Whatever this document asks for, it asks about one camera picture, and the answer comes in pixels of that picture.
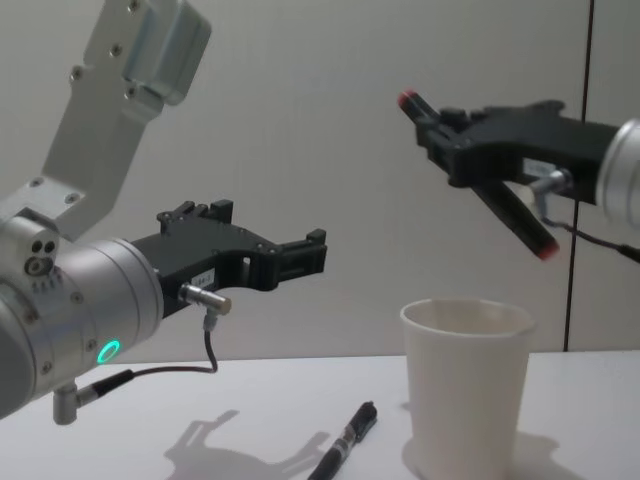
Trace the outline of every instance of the white paper cup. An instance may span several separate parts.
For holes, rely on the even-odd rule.
[[[426,480],[504,480],[535,322],[482,300],[404,307],[413,461]]]

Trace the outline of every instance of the black pen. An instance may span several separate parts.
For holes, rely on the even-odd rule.
[[[342,435],[333,442],[322,457],[308,480],[331,480],[351,453],[356,443],[360,443],[369,429],[376,423],[378,411],[373,402],[364,403],[345,427]]]

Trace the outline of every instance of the white table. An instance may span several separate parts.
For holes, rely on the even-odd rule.
[[[102,367],[79,384],[147,366]],[[379,422],[336,479],[415,479],[403,462],[402,357],[233,361],[217,376],[144,377],[71,427],[53,424],[47,396],[0,421],[0,478],[305,479],[367,400]],[[640,352],[533,355],[519,430],[516,480],[640,478]]]

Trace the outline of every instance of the sticker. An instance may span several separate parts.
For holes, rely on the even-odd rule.
[[[530,177],[548,177],[556,170],[557,167],[552,163],[532,160],[531,158],[525,158],[524,162],[522,162],[522,173]]]
[[[206,288],[214,284],[216,281],[216,269],[212,268],[191,279],[191,285],[199,288]]]

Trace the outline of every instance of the black cable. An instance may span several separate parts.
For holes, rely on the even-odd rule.
[[[167,367],[154,367],[139,370],[134,372],[132,370],[124,370],[120,373],[116,373],[103,380],[92,383],[86,388],[92,388],[98,395],[98,398],[112,392],[116,388],[121,387],[125,383],[130,382],[134,378],[142,377],[145,375],[152,375],[155,373],[167,373],[167,372],[192,372],[192,373],[207,373],[209,375],[218,371],[218,360],[213,353],[213,345],[211,342],[211,332],[204,332],[204,346],[207,351],[207,357],[211,362],[211,368],[208,367],[196,367],[196,366],[167,366]]]
[[[204,331],[204,348],[211,362],[211,370],[213,370],[213,373],[216,373],[218,371],[218,360],[213,353],[213,342],[211,341],[211,332],[209,330]]]
[[[568,223],[564,223],[564,222],[556,222],[553,220],[550,220],[546,217],[542,218],[542,223],[544,223],[545,225],[548,225],[550,227],[553,228],[561,228],[563,230],[566,230],[569,233],[572,233],[574,235],[576,235],[577,237],[582,238],[583,240],[586,240],[587,242],[593,243],[595,245],[600,245],[601,247],[604,248],[610,248],[612,250],[617,250],[619,245],[613,242],[608,242],[606,240],[601,240],[597,237],[594,237],[593,235],[589,235],[588,233],[585,233],[581,230],[578,230],[577,228],[573,228],[571,225],[569,225]]]
[[[550,220],[547,217],[542,217],[542,223],[549,227],[553,228],[561,228],[566,230],[567,232],[579,237],[583,240],[586,240],[589,243],[593,243],[594,245],[598,245],[600,247],[609,248],[611,250],[615,250],[621,255],[624,255],[629,260],[633,260],[636,263],[640,263],[640,249],[632,247],[626,244],[618,244],[614,242],[609,242],[607,240],[602,240],[598,237],[594,237],[593,235],[589,235],[588,233],[583,232],[577,228],[572,227],[568,223],[564,222],[556,222],[554,220]]]

